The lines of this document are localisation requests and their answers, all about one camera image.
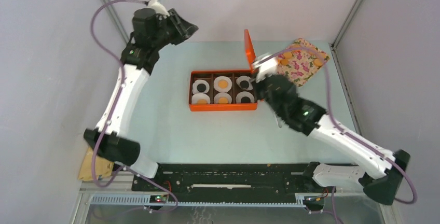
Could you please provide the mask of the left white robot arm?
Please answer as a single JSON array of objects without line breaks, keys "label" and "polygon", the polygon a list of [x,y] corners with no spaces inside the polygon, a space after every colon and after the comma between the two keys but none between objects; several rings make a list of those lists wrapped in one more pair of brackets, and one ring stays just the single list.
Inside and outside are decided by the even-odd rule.
[{"label": "left white robot arm", "polygon": [[151,191],[163,187],[164,177],[157,173],[159,165],[146,155],[137,141],[126,137],[130,120],[140,93],[159,60],[159,51],[169,45],[178,45],[191,38],[198,27],[184,20],[174,9],[167,14],[151,8],[134,13],[133,32],[117,58],[120,70],[112,97],[94,129],[84,131],[84,139],[93,149],[92,177],[96,179],[97,158],[125,165],[139,176]]}]

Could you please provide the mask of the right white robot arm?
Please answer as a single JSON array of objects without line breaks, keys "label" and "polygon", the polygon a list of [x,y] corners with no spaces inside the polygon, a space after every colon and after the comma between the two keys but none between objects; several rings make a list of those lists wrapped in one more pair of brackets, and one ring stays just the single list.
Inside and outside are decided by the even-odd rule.
[{"label": "right white robot arm", "polygon": [[337,186],[362,189],[373,201],[392,205],[404,178],[410,154],[382,148],[336,121],[329,110],[299,96],[284,75],[254,76],[256,96],[266,102],[290,129],[336,148],[353,165],[311,162],[303,173],[302,186],[309,192]]}]

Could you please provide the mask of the black sandwich cookie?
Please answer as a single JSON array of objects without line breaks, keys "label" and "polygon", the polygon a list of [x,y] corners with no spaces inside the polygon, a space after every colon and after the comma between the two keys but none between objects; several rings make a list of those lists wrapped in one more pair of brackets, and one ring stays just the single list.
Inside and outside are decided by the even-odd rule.
[{"label": "black sandwich cookie", "polygon": [[197,84],[196,89],[200,93],[205,93],[205,90],[207,89],[206,85],[203,83]]},{"label": "black sandwich cookie", "polygon": [[242,81],[239,82],[239,87],[242,90],[247,90],[250,87],[250,84],[249,84],[249,82],[247,80],[242,80]]},{"label": "black sandwich cookie", "polygon": [[252,102],[252,100],[251,100],[251,98],[248,97],[248,96],[243,96],[243,97],[240,99],[240,103],[242,103],[242,104],[247,104],[247,103],[251,103],[251,102]]}]

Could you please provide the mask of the floral tray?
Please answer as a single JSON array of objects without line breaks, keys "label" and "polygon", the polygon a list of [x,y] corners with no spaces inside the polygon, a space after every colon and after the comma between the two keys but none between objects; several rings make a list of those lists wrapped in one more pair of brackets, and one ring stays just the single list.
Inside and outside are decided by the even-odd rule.
[{"label": "floral tray", "polygon": [[320,59],[323,65],[330,60],[326,52],[303,38],[294,40],[288,48],[294,48],[291,51],[293,57],[289,59],[289,65],[282,66],[279,60],[283,59],[283,53],[278,55],[277,73],[286,76],[297,87],[304,86],[322,67],[316,67],[314,59]]}]

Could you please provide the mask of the orange tin lid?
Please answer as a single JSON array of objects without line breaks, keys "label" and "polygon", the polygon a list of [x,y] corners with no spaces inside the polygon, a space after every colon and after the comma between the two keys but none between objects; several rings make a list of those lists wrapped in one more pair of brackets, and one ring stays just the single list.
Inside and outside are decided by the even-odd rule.
[{"label": "orange tin lid", "polygon": [[256,59],[256,54],[254,51],[254,47],[248,29],[244,30],[244,52],[246,55],[247,62],[249,64],[249,68],[251,72],[253,72],[254,71],[253,62]]}]

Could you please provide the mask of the metal tongs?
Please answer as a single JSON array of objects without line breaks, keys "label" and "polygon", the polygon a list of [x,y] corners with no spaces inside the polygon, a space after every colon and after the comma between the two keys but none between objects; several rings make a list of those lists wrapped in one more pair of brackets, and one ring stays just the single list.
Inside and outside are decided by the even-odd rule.
[{"label": "metal tongs", "polygon": [[276,120],[278,128],[282,128],[283,120],[278,115],[276,115],[276,114],[274,115],[274,117],[275,117],[275,120]]}]

